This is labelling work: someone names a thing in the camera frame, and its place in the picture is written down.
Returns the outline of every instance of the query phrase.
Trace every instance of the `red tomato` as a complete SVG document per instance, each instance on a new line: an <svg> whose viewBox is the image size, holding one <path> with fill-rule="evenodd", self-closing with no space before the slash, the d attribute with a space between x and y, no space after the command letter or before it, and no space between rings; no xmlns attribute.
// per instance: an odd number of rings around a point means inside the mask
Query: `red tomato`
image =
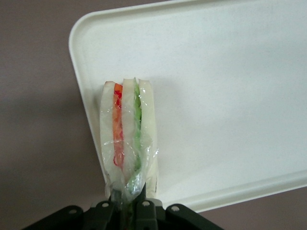
<svg viewBox="0 0 307 230"><path fill-rule="evenodd" d="M122 96L122 85L115 84L114 96L113 96L113 141L114 141L114 158L113 162L116 166L123 169L124 163L124 138L123 138L123 127L121 123L121 96Z"/></svg>

